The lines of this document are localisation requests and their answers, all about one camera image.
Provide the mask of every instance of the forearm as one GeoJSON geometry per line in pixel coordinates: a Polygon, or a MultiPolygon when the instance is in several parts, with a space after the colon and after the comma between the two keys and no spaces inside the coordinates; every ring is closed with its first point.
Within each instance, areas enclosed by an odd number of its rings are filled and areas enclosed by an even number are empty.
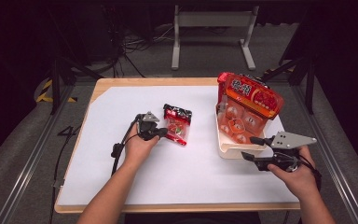
{"type": "Polygon", "coordinates": [[[301,219],[304,224],[336,223],[319,193],[307,199],[300,199],[300,206],[301,219]]]}
{"type": "Polygon", "coordinates": [[[117,223],[138,166],[124,163],[91,200],[77,223],[117,223]]]}

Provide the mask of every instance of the wooden table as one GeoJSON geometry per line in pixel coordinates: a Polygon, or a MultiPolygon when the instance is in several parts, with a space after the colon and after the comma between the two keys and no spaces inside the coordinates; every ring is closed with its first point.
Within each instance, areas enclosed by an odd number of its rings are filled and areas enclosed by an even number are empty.
{"type": "MultiPolygon", "coordinates": [[[[181,147],[167,139],[158,142],[138,172],[123,212],[299,209],[297,198],[272,173],[259,172],[252,162],[218,156],[213,119],[217,103],[215,77],[105,78],[97,82],[91,96],[55,204],[57,212],[83,211],[110,176],[113,144],[121,141],[136,114],[147,112],[144,108],[151,108],[162,119],[162,106],[169,103],[165,101],[193,111],[188,144],[181,147]],[[117,105],[122,105],[122,110],[117,110],[117,105]],[[161,105],[161,111],[155,105],[161,105]]],[[[270,129],[282,129],[277,118],[272,121],[275,128],[270,129]]],[[[276,132],[266,131],[266,135],[276,132]]],[[[263,153],[270,155],[269,150],[263,153]]]]}

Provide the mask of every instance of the white surface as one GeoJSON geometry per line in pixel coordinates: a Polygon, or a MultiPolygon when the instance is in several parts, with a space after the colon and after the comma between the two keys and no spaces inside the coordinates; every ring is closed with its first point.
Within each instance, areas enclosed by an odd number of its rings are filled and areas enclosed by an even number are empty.
{"type": "Polygon", "coordinates": [[[110,177],[113,144],[139,113],[151,111],[163,127],[164,104],[193,112],[187,146],[161,139],[136,176],[126,204],[298,202],[272,173],[258,171],[249,161],[219,157],[216,101],[215,86],[109,89],[89,107],[57,205],[88,204],[110,177]]]}

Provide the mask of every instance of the hand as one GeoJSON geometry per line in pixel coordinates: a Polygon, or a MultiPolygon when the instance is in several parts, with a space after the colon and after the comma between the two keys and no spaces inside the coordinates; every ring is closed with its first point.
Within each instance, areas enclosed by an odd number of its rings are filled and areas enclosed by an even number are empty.
{"type": "MultiPolygon", "coordinates": [[[[307,146],[299,149],[299,154],[307,159],[310,164],[315,167],[315,162],[310,156],[310,151],[307,146]]],[[[315,177],[310,168],[305,165],[299,165],[298,169],[292,173],[285,172],[276,165],[269,164],[268,169],[280,178],[289,190],[297,196],[299,200],[304,200],[307,197],[313,197],[315,193],[319,194],[316,187],[315,177]]]]}
{"type": "Polygon", "coordinates": [[[132,126],[126,139],[126,159],[124,160],[124,164],[135,165],[138,168],[147,159],[153,146],[158,142],[159,137],[155,136],[145,141],[137,135],[137,126],[138,123],[132,126]]]}

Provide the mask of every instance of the person's left hand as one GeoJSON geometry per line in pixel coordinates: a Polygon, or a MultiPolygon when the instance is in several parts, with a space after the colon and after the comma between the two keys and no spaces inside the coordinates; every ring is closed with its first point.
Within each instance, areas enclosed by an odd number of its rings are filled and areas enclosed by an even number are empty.
{"type": "Polygon", "coordinates": [[[157,135],[152,139],[145,141],[137,135],[137,126],[137,123],[132,126],[132,129],[126,139],[126,158],[124,160],[124,164],[135,165],[138,168],[150,155],[150,151],[158,142],[159,137],[157,135]]]}

